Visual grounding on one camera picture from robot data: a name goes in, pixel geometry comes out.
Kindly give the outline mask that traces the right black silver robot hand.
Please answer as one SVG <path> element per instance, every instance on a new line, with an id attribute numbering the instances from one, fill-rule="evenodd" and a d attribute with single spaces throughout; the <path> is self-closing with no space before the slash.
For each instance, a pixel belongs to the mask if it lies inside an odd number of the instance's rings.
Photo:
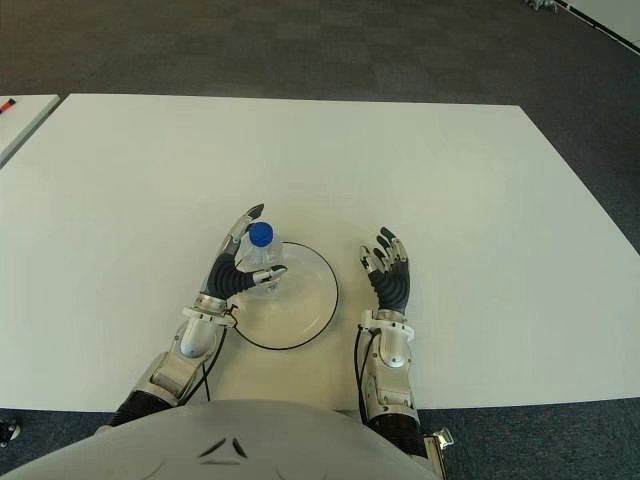
<path id="1" fill-rule="evenodd" d="M 376 236 L 378 246 L 362 245 L 359 261 L 378 299 L 378 309 L 404 315 L 410 298 L 409 256 L 402 241 L 388 228 Z"/>

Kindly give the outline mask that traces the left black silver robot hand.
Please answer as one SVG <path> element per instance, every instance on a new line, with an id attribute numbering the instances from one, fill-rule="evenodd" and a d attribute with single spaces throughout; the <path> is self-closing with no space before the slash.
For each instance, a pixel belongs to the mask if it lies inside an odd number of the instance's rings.
<path id="1" fill-rule="evenodd" d="M 267 269 L 243 272 L 236 267 L 236 255 L 241 240 L 249 227 L 264 210 L 263 204 L 249 208 L 231 227 L 217 253 L 211 270 L 204 280 L 200 293 L 218 300 L 228 300 L 234 295 L 279 279 L 287 267 L 276 264 Z"/>

